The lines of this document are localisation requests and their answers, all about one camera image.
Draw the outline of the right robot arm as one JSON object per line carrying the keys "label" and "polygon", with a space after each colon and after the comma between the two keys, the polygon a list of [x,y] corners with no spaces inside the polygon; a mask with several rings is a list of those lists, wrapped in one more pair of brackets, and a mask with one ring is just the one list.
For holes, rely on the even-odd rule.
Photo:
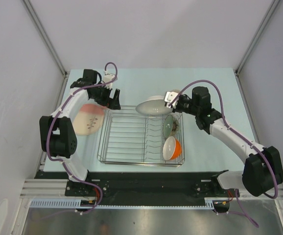
{"label": "right robot arm", "polygon": [[195,117],[200,130],[217,138],[232,150],[244,164],[242,171],[224,170],[211,183],[211,192],[223,196],[228,189],[245,189],[258,197],[273,189],[275,199],[278,186],[283,183],[283,166],[277,148],[265,147],[243,136],[225,119],[223,111],[212,107],[211,95],[206,87],[195,87],[191,96],[180,92],[167,92],[165,106],[174,112],[187,113]]}

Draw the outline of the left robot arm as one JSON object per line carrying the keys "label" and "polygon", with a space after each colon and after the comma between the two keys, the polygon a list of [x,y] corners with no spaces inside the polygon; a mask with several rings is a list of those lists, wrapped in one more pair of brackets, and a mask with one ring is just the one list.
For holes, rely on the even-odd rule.
{"label": "left robot arm", "polygon": [[111,110],[119,110],[120,90],[110,96],[112,84],[117,80],[117,73],[101,75],[98,71],[85,69],[83,76],[70,85],[69,95],[49,116],[39,120],[41,147],[52,162],[59,162],[68,178],[77,182],[76,190],[81,195],[89,195],[93,184],[88,181],[88,170],[76,154],[77,137],[72,125],[81,107],[90,99]]}

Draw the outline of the white grey-rimmed deep plate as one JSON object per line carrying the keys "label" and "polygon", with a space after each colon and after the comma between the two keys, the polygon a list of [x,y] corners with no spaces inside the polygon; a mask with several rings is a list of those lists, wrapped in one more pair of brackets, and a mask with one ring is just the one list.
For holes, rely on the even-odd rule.
{"label": "white grey-rimmed deep plate", "polygon": [[172,109],[165,106],[164,97],[155,95],[135,107],[135,110],[142,115],[159,116],[172,113]]}

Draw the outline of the green floral bowl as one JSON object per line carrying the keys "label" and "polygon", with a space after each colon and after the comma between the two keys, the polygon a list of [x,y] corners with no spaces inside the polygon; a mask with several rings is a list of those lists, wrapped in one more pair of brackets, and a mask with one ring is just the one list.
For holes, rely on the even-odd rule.
{"label": "green floral bowl", "polygon": [[176,115],[168,115],[163,124],[163,136],[165,139],[175,136],[179,131],[180,124]]}

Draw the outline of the metal wire dish rack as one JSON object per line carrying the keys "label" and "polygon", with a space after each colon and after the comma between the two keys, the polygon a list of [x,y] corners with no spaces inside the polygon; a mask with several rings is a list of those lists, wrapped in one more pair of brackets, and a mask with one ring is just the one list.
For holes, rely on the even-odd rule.
{"label": "metal wire dish rack", "polygon": [[173,160],[163,158],[164,123],[168,116],[142,115],[134,106],[106,111],[101,127],[98,160],[110,165],[179,167],[185,154]]}

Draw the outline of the orange white bowl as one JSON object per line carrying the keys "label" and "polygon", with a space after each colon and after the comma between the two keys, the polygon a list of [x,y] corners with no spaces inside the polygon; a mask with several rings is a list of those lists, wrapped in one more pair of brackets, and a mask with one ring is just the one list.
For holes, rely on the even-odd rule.
{"label": "orange white bowl", "polygon": [[180,142],[173,136],[168,137],[163,145],[163,158],[170,161],[178,158],[182,153]]}

